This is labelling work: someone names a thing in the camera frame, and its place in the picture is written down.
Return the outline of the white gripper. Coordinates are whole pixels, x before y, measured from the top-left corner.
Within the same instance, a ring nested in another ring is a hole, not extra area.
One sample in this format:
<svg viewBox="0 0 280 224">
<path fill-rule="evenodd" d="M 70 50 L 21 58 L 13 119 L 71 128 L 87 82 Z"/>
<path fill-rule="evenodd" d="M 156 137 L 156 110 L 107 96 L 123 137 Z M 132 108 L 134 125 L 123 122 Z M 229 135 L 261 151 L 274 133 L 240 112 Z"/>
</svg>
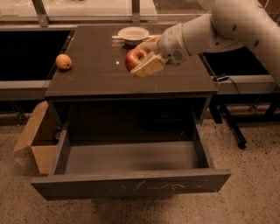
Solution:
<svg viewBox="0 0 280 224">
<path fill-rule="evenodd" d="M 133 76 L 139 78 L 156 74 L 165 68 L 165 61 L 155 53 L 160 53 L 172 64 L 180 64 L 190 58 L 184 43 L 182 24 L 166 29 L 161 35 L 152 36 L 139 44 L 137 48 L 148 53 L 143 61 L 130 71 Z"/>
</svg>

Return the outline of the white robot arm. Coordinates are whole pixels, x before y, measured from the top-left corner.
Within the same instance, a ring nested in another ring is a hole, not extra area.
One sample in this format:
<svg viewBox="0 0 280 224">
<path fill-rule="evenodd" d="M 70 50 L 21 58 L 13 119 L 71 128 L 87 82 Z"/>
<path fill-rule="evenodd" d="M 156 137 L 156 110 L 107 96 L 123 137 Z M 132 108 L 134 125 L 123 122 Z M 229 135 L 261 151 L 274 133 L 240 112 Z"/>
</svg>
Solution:
<svg viewBox="0 0 280 224">
<path fill-rule="evenodd" d="M 257 0 L 215 0 L 211 13 L 175 24 L 140 44 L 148 54 L 130 72 L 136 77 L 153 75 L 167 63 L 240 46 L 247 47 L 280 85 L 280 27 Z"/>
</svg>

